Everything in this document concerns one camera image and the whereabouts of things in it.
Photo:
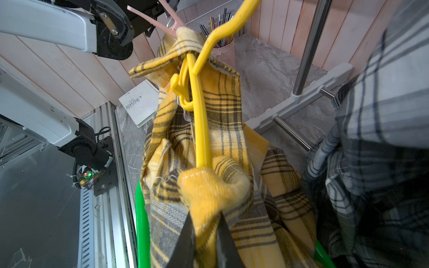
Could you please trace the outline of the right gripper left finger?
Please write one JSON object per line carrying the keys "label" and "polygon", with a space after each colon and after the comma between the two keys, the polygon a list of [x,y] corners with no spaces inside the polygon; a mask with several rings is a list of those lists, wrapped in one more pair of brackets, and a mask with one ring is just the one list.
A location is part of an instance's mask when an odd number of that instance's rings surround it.
{"label": "right gripper left finger", "polygon": [[167,268],[193,268],[196,235],[191,214],[188,213]]}

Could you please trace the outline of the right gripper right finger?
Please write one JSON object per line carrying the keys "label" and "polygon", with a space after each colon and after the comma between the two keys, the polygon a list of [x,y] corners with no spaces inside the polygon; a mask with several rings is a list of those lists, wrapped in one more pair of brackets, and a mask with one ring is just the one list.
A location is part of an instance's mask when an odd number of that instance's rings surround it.
{"label": "right gripper right finger", "polygon": [[223,213],[216,233],[216,251],[218,268],[245,268]]}

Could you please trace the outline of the yellow plaid shirt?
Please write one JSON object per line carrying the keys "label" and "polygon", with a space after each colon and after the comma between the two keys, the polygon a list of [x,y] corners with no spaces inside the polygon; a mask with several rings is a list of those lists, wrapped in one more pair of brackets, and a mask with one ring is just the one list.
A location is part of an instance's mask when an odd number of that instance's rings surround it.
{"label": "yellow plaid shirt", "polygon": [[130,71],[159,87],[145,142],[140,185],[150,228],[153,268],[169,262],[187,214],[196,241],[193,268],[217,268],[216,233],[223,213],[246,268],[316,268],[316,226],[301,176],[281,149],[242,122],[240,75],[209,58],[200,72],[212,167],[196,167],[194,119],[185,118],[170,86],[204,38],[181,27],[159,56]]}

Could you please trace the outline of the yellow plastic hanger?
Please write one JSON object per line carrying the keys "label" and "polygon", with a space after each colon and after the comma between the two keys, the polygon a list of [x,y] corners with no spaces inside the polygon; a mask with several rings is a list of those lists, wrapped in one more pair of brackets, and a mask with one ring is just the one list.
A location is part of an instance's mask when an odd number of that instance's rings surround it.
{"label": "yellow plastic hanger", "polygon": [[230,37],[243,28],[259,3],[259,1],[245,0],[229,22],[212,31],[199,56],[196,57],[194,54],[188,53],[183,60],[180,73],[171,77],[171,89],[179,97],[182,108],[194,113],[196,167],[198,168],[212,167],[210,132],[200,72],[215,45],[221,39]]}

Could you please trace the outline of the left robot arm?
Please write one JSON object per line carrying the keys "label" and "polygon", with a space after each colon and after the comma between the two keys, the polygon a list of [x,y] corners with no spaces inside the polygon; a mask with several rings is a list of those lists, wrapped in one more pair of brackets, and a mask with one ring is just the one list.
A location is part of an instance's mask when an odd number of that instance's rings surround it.
{"label": "left robot arm", "polygon": [[138,86],[131,69],[163,47],[171,1],[2,1],[1,116],[75,159],[77,188],[117,184],[110,127],[83,117]]}

